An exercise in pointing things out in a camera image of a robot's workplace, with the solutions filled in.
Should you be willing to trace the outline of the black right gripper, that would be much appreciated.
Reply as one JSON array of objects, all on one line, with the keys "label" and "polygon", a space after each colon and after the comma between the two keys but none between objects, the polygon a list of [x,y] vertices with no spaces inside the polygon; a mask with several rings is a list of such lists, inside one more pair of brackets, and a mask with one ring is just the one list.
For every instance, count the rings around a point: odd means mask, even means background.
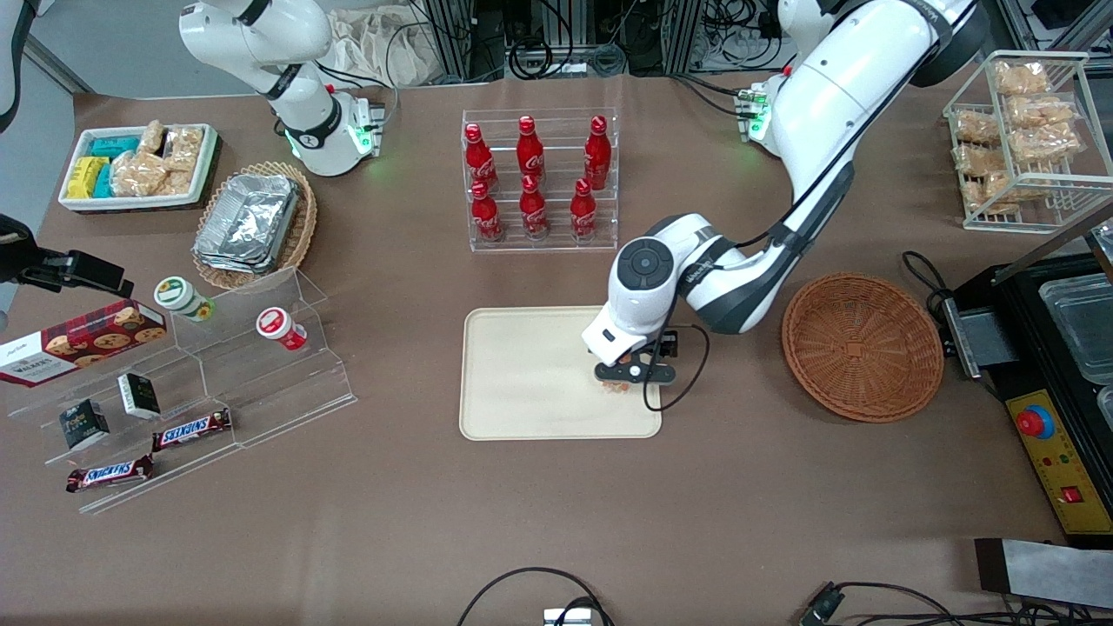
[{"label": "black right gripper", "polygon": [[[45,250],[23,223],[1,214],[1,281],[22,285],[72,285],[68,275],[70,255]],[[124,267],[95,255],[73,252],[73,283],[131,299],[134,283],[124,278]]]}]

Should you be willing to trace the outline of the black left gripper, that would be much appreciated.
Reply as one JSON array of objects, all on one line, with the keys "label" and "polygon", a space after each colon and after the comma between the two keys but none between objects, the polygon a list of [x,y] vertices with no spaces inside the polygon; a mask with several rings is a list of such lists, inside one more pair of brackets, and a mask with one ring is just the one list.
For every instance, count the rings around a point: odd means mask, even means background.
[{"label": "black left gripper", "polygon": [[671,385],[676,370],[663,363],[678,356],[678,332],[664,331],[663,336],[629,351],[613,364],[595,364],[595,380],[604,383]]}]

